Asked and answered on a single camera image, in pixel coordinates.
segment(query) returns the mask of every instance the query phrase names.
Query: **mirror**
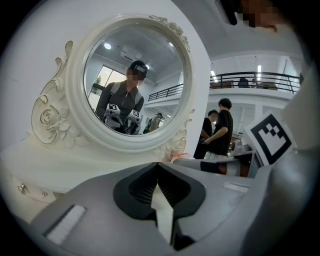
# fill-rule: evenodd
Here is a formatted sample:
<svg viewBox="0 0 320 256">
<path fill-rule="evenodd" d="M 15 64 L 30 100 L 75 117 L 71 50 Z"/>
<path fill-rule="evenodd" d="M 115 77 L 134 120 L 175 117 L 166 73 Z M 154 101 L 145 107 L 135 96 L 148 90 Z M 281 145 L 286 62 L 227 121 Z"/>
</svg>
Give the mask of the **mirror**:
<svg viewBox="0 0 320 256">
<path fill-rule="evenodd" d="M 151 28 L 135 24 L 108 33 L 86 62 L 84 86 L 92 110 L 124 135 L 143 136 L 170 122 L 183 92 L 179 49 Z"/>
</svg>

